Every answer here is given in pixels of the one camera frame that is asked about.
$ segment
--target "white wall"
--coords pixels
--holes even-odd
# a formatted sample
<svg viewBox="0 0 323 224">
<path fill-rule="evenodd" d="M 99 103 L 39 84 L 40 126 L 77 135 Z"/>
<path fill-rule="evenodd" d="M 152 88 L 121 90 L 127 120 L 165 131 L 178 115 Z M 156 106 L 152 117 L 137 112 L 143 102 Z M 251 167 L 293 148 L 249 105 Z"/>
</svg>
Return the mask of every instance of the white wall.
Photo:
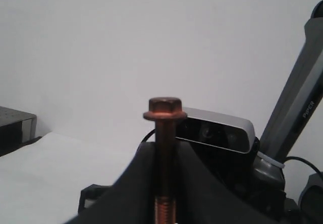
<svg viewBox="0 0 323 224">
<path fill-rule="evenodd" d="M 134 151 L 152 96 L 250 119 L 261 136 L 320 0 L 0 0 L 0 105 Z M 319 106 L 292 150 L 323 169 Z M 286 167 L 296 198 L 312 171 Z"/>
</svg>

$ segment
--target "black cable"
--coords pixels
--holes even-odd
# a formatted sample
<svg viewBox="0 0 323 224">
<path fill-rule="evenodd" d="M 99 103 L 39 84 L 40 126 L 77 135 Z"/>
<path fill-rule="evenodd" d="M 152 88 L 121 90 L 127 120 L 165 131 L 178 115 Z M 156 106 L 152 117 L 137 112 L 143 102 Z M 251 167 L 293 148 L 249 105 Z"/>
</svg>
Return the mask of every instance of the black cable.
<svg viewBox="0 0 323 224">
<path fill-rule="evenodd" d="M 141 142 L 146 142 L 148 139 L 155 133 L 155 129 L 152 129 L 143 139 Z"/>
<path fill-rule="evenodd" d="M 303 162 L 304 164 L 306 164 L 306 165 L 308 165 L 308 166 L 310 166 L 316 173 L 317 173 L 317 175 L 321 178 L 321 180 L 323 181 L 323 174 L 320 172 L 320 170 L 318 170 L 318 168 L 317 167 L 315 167 L 315 165 L 314 164 L 312 164 L 311 162 L 309 162 L 309 161 L 307 161 L 307 160 L 305 160 L 305 159 L 303 159 L 303 158 L 301 158 L 301 157 L 295 157 L 295 156 L 289 156 L 289 157 L 286 157 L 285 158 L 285 161 L 284 161 L 284 163 L 285 162 L 287 162 L 288 160 L 298 160 L 298 161 L 301 161 L 301 162 Z"/>
</svg>

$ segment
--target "bolt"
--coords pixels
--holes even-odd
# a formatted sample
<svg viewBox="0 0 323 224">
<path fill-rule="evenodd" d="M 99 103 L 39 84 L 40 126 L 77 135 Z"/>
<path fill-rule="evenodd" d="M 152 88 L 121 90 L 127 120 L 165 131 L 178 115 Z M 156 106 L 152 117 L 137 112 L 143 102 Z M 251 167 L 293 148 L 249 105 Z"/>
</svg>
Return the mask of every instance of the bolt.
<svg viewBox="0 0 323 224">
<path fill-rule="evenodd" d="M 149 100 L 149 111 L 143 114 L 149 121 L 155 121 L 156 141 L 156 190 L 155 223 L 174 224 L 176 217 L 174 159 L 176 121 L 187 114 L 182 111 L 178 98 L 159 97 Z"/>
</svg>

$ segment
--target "white table surface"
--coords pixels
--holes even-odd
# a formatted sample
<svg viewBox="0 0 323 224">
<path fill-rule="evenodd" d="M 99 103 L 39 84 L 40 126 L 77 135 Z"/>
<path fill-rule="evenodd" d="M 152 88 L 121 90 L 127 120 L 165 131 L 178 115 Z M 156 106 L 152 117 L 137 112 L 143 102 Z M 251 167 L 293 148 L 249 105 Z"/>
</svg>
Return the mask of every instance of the white table surface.
<svg viewBox="0 0 323 224">
<path fill-rule="evenodd" d="M 83 188 L 113 184 L 132 157 L 55 133 L 2 156 L 0 223 L 64 223 L 77 214 Z"/>
</svg>

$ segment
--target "bolt thread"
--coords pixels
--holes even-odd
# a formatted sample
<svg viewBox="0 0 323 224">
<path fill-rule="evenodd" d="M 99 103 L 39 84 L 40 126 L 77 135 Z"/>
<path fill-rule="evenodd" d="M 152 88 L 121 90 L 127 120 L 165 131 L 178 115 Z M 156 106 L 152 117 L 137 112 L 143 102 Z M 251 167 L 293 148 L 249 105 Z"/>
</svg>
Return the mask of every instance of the bolt thread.
<svg viewBox="0 0 323 224">
<path fill-rule="evenodd" d="M 155 224 L 175 224 L 176 202 L 167 196 L 155 198 Z"/>
</svg>

